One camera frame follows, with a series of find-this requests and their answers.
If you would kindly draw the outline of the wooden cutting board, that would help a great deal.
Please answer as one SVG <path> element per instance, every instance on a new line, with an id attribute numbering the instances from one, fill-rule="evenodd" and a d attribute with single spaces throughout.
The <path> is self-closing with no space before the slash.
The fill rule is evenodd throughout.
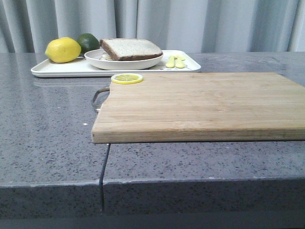
<path id="1" fill-rule="evenodd" d="M 110 84 L 100 143 L 304 140 L 305 88 L 276 73 L 145 74 Z"/>

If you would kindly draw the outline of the yellow plastic knife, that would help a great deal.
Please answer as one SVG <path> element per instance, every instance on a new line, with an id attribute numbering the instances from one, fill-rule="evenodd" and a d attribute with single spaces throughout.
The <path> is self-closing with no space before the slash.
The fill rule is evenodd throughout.
<path id="1" fill-rule="evenodd" d="M 182 55 L 180 54 L 175 55 L 175 68 L 179 68 L 179 69 L 184 68 L 185 67 L 184 60 L 185 58 Z"/>

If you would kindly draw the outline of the white rectangular tray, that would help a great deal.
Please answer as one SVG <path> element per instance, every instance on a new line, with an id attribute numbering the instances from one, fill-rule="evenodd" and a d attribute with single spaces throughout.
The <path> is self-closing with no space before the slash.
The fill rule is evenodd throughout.
<path id="1" fill-rule="evenodd" d="M 178 55 L 184 58 L 184 68 L 167 68 L 166 63 L 170 55 Z M 164 72 L 199 72 L 201 65 L 189 55 L 180 50 L 164 50 L 163 57 L 155 65 L 141 70 L 104 70 L 97 68 L 84 58 L 77 58 L 68 63 L 54 63 L 46 59 L 31 69 L 33 75 L 40 78 L 50 77 L 106 77 L 118 73 L 164 73 Z"/>

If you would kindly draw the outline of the white round plate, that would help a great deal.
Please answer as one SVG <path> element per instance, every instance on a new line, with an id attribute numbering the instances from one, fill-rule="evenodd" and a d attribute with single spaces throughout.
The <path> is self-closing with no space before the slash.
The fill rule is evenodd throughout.
<path id="1" fill-rule="evenodd" d="M 155 66 L 158 64 L 163 55 L 147 60 L 138 61 L 107 61 L 100 60 L 102 55 L 101 49 L 86 52 L 84 54 L 85 59 L 89 64 L 94 67 L 104 69 L 104 70 L 142 70 Z"/>

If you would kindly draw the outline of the green lime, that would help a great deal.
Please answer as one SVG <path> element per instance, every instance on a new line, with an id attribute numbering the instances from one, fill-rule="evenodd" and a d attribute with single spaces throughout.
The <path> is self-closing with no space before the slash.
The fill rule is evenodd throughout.
<path id="1" fill-rule="evenodd" d="M 81 54 L 100 48 L 99 40 L 91 33 L 81 34 L 77 39 L 77 43 L 81 46 Z"/>

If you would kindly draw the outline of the yellow lemon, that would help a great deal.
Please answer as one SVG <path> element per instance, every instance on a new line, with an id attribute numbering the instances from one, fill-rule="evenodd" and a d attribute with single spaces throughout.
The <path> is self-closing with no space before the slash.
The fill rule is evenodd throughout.
<path id="1" fill-rule="evenodd" d="M 81 53 L 81 46 L 70 37 L 52 40 L 47 45 L 45 54 L 55 63 L 75 60 Z"/>

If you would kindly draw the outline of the white bread slice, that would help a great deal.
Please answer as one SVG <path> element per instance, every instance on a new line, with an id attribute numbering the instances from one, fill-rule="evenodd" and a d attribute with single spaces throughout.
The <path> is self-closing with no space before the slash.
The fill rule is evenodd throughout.
<path id="1" fill-rule="evenodd" d="M 162 56 L 162 50 L 153 42 L 134 38 L 101 39 L 100 46 L 114 61 L 139 61 Z"/>

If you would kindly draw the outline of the lemon slice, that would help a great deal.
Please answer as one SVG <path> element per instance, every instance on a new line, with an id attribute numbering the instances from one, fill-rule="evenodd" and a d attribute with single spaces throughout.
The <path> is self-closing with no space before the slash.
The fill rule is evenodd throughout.
<path id="1" fill-rule="evenodd" d="M 111 81 L 118 84 L 134 84 L 142 82 L 143 76 L 136 73 L 121 73 L 113 75 Z"/>

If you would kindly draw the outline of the grey curtain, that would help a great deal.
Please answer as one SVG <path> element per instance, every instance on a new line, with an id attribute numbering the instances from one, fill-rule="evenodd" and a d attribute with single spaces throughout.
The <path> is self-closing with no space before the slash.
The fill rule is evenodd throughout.
<path id="1" fill-rule="evenodd" d="M 0 51 L 60 37 L 148 39 L 186 52 L 302 52 L 302 0 L 3 0 Z"/>

